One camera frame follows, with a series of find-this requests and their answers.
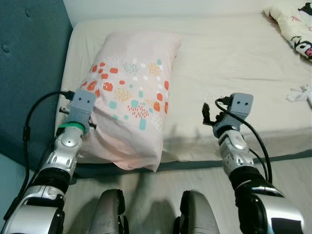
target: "mattress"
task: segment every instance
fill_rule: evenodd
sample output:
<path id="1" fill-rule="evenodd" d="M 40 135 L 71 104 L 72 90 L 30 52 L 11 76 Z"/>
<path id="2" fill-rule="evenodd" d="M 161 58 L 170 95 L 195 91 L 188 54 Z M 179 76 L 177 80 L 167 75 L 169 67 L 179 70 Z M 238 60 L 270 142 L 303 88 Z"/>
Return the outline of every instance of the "mattress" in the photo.
<path id="1" fill-rule="evenodd" d="M 284 41 L 278 26 L 263 15 L 206 18 L 122 18 L 78 23 L 71 35 L 62 88 L 76 90 L 85 78 L 106 36 L 119 30 L 160 30 L 180 34 L 184 42 L 171 78 L 170 109 L 164 128 L 162 162 L 220 160 L 212 127 L 202 124 L 204 102 L 211 115 L 214 100 L 232 93 L 254 97 L 247 121 L 259 132 L 270 156 L 311 148 L 311 109 L 306 102 L 288 102 L 291 88 L 311 84 L 311 65 Z M 58 107 L 68 103 L 60 98 Z M 57 113 L 56 126 L 65 116 Z M 252 133 L 241 132 L 261 154 Z M 80 163 L 103 159 L 78 157 Z"/>

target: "blue headboard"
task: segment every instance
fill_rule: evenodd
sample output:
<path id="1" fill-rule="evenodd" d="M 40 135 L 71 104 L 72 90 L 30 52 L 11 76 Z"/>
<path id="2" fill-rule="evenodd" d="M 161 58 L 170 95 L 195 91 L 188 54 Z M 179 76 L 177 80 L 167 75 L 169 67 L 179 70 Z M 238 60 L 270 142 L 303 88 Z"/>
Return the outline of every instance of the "blue headboard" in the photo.
<path id="1" fill-rule="evenodd" d="M 0 152 L 18 163 L 29 109 L 60 90 L 72 30 L 63 0 L 0 0 Z M 53 138 L 57 101 L 51 97 L 32 116 L 32 169 Z"/>

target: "bed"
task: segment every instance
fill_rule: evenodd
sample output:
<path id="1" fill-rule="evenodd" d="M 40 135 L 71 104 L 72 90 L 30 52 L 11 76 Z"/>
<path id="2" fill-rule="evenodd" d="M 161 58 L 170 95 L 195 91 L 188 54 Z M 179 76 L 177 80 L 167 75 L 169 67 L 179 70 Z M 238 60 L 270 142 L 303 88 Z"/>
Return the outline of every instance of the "bed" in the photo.
<path id="1" fill-rule="evenodd" d="M 220 161 L 217 139 L 202 125 L 201 108 L 234 92 L 254 96 L 247 118 L 260 133 L 271 157 L 311 148 L 311 109 L 286 100 L 291 88 L 311 84 L 311 65 L 295 54 L 270 19 L 258 14 L 219 17 L 98 19 L 78 23 L 71 35 L 61 87 L 76 90 L 106 36 L 119 30 L 161 30 L 184 42 L 172 74 L 170 111 L 164 128 L 162 163 Z M 68 103 L 59 99 L 58 109 Z M 56 126 L 64 114 L 57 112 Z M 249 146 L 255 137 L 242 127 Z M 107 163 L 79 157 L 79 163 Z"/>

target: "teal dot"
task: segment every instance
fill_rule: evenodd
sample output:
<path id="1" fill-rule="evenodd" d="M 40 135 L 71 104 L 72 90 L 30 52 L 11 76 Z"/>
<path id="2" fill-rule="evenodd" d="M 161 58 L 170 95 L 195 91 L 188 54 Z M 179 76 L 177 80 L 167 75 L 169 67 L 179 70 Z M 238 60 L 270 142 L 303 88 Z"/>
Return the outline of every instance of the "teal dot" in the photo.
<path id="1" fill-rule="evenodd" d="M 110 101 L 109 102 L 109 108 L 116 109 L 117 108 L 117 103 L 115 101 Z"/>
<path id="2" fill-rule="evenodd" d="M 132 100 L 132 101 L 131 101 L 131 106 L 132 106 L 133 108 L 137 108 L 137 107 L 138 107 L 138 101 L 137 101 L 137 100 Z"/>
<path id="3" fill-rule="evenodd" d="M 140 120 L 140 125 L 139 125 L 139 127 L 140 127 L 140 130 L 145 130 L 145 128 L 146 128 L 146 120 L 145 119 L 141 119 Z"/>

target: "white fabric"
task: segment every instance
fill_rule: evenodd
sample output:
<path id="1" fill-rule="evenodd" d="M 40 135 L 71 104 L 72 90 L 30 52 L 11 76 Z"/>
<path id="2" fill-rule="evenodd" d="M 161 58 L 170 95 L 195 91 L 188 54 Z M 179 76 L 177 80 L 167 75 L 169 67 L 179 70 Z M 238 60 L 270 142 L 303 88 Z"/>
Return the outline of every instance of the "white fabric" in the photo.
<path id="1" fill-rule="evenodd" d="M 301 55 L 312 62 L 312 18 L 308 13 L 312 3 L 279 2 L 264 10 L 277 21 L 283 37 Z"/>
<path id="2" fill-rule="evenodd" d="M 206 101 L 234 92 L 254 96 L 247 121 L 258 130 L 271 156 L 311 148 L 311 110 L 288 102 L 291 88 L 311 84 L 310 62 L 302 60 L 262 15 L 213 18 L 102 19 L 77 24 L 69 43 L 62 88 L 75 90 L 85 78 L 105 37 L 126 29 L 180 34 L 184 42 L 174 64 L 170 109 L 164 128 L 162 162 L 220 160 L 217 139 L 202 125 Z M 66 101 L 60 99 L 60 105 Z M 63 114 L 58 114 L 57 124 Z M 249 146 L 261 153 L 255 137 L 241 128 Z M 79 162 L 103 162 L 97 158 Z"/>

